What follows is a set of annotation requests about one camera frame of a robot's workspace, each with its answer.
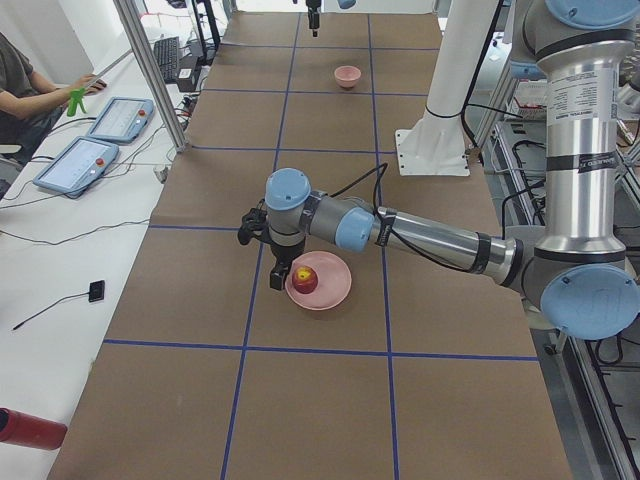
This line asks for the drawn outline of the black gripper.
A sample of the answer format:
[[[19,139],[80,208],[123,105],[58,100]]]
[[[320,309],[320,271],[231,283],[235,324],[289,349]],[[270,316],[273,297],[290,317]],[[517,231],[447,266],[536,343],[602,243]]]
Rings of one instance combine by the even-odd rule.
[[[270,239],[271,252],[276,264],[269,274],[269,286],[274,290],[283,291],[292,262],[305,251],[306,235],[302,233],[284,235],[271,232]]]

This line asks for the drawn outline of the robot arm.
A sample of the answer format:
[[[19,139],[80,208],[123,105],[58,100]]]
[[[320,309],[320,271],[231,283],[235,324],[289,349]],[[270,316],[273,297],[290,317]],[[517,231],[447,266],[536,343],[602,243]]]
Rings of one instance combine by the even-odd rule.
[[[542,140],[471,134],[494,194],[492,236],[385,206],[346,190],[326,193],[300,170],[266,182],[259,238],[275,258],[273,289],[294,278],[308,237],[359,252],[397,248],[445,269],[484,275],[517,292],[535,327],[582,340],[611,337],[639,313],[639,286],[614,233],[618,74],[631,50],[635,1],[519,1],[505,71],[546,82]]]

